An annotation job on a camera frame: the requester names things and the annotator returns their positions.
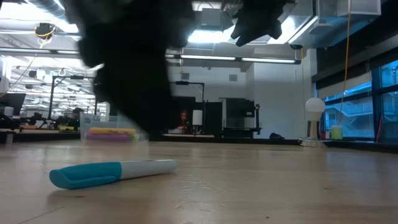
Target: lamp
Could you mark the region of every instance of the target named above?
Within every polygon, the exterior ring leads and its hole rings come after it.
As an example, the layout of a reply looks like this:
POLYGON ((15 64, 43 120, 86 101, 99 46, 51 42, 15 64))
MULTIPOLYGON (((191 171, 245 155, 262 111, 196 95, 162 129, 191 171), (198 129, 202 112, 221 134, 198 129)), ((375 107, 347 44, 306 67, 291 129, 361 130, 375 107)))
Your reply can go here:
POLYGON ((326 109, 325 102, 319 98, 311 98, 305 104, 308 112, 308 122, 310 123, 310 139, 318 140, 317 122, 321 120, 322 113, 326 109))
POLYGON ((195 127, 195 134, 198 134, 198 126, 203 124, 203 111, 193 110, 192 125, 195 127))

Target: orange cord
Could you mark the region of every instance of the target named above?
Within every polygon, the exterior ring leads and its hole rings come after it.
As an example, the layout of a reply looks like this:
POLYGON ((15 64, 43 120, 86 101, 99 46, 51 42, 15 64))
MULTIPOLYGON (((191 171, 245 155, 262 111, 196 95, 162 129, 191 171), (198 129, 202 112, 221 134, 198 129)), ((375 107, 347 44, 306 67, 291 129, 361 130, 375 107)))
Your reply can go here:
POLYGON ((351 9, 353 6, 353 1, 349 2, 349 13, 348 13, 348 25, 347 25, 347 49, 346 49, 346 67, 345 67, 345 75, 344 75, 344 87, 343 87, 343 96, 341 97, 341 106, 340 106, 340 119, 339 125, 343 120, 343 103, 344 103, 344 92, 346 91, 346 84, 347 84, 347 74, 348 74, 348 57, 349 57, 349 36, 350 36, 350 22, 351 22, 351 9))

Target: cable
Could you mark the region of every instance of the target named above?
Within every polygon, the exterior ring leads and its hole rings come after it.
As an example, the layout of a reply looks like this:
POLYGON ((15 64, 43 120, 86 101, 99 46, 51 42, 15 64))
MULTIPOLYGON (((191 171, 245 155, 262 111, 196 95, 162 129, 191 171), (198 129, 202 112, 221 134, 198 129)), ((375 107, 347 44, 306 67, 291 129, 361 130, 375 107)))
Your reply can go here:
MULTIPOLYGON (((47 41, 47 39, 49 38, 49 36, 54 32, 55 29, 53 29, 53 31, 49 32, 47 36, 45 36, 45 40, 41 43, 40 45, 40 49, 42 49, 44 47, 44 45, 46 45, 47 43, 49 43, 47 41)), ((19 76, 19 78, 14 82, 14 84, 12 84, 4 93, 0 94, 0 97, 3 97, 9 90, 11 90, 14 86, 18 85, 18 83, 20 81, 22 81, 24 75, 26 74, 26 72, 30 69, 30 66, 32 66, 33 61, 37 58, 37 54, 35 54, 35 56, 33 57, 33 59, 30 61, 29 65, 27 66, 27 68, 24 70, 24 72, 22 72, 22 74, 19 76)))
POLYGON ((338 124, 340 125, 343 120, 343 103, 344 103, 344 91, 346 91, 347 84, 347 74, 348 74, 348 56, 349 56, 349 30, 350 30, 350 22, 351 22, 351 10, 353 8, 353 2, 349 2, 349 12, 348 12, 348 24, 347 24, 347 49, 346 49, 346 67, 345 67, 345 75, 344 75, 344 87, 343 87, 343 96, 341 97, 341 105, 340 105, 340 119, 338 124))
POLYGON ((201 6, 204 2, 207 3, 207 4, 209 4, 209 6, 211 6, 211 8, 214 9, 213 5, 212 5, 210 2, 208 2, 208 1, 202 1, 202 2, 200 2, 200 4, 198 5, 197 11, 199 11, 200 6, 201 6))

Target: computer monitor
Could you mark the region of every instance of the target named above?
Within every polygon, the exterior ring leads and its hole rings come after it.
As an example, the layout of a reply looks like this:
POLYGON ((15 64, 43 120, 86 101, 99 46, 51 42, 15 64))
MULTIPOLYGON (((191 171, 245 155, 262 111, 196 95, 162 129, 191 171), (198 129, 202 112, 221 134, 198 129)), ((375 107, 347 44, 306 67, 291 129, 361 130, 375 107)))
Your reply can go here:
POLYGON ((0 105, 14 108, 14 116, 19 116, 26 93, 6 93, 0 98, 0 105))

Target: plastic container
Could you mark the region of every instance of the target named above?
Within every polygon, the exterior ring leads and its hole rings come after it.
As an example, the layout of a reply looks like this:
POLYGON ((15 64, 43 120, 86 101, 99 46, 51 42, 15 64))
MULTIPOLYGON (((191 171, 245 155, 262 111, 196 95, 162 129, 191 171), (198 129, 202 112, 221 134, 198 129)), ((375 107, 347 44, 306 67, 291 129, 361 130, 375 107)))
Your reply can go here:
POLYGON ((83 141, 139 142, 146 141, 147 134, 124 116, 104 117, 81 112, 80 138, 83 141))

